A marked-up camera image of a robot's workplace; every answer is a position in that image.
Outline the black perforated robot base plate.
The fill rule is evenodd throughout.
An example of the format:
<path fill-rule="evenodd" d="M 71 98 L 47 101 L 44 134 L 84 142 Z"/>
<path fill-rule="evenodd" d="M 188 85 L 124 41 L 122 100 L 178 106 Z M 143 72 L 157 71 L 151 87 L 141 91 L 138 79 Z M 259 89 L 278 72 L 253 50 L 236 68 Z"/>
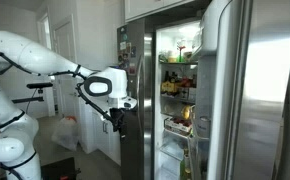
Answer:
<path fill-rule="evenodd" d="M 75 167 L 74 158 L 70 157 L 42 166 L 41 172 L 43 180 L 76 180 L 81 169 Z"/>

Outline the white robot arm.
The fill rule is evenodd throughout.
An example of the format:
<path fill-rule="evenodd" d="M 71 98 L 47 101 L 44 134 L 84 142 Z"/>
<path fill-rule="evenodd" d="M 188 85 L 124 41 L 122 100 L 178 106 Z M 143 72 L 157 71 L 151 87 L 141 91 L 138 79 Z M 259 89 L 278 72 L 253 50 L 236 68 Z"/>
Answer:
<path fill-rule="evenodd" d="M 124 112 L 137 105 L 127 95 L 125 70 L 90 70 L 35 41 L 0 31 L 0 75 L 12 67 L 37 76 L 80 78 L 76 85 L 79 96 L 117 132 L 122 131 Z M 7 180 L 42 180 L 39 154 L 33 146 L 37 132 L 38 121 L 17 108 L 0 87 L 0 168 Z"/>

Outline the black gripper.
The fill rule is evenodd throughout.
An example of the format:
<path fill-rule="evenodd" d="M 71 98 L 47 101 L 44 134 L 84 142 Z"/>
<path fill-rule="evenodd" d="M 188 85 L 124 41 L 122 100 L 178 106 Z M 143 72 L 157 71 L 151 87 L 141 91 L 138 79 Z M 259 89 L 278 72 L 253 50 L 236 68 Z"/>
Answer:
<path fill-rule="evenodd" d="M 126 122 L 124 120 L 124 117 L 126 115 L 127 110 L 123 108 L 111 108 L 110 109 L 110 115 L 113 120 L 112 126 L 113 131 L 116 132 L 123 132 L 126 127 Z"/>

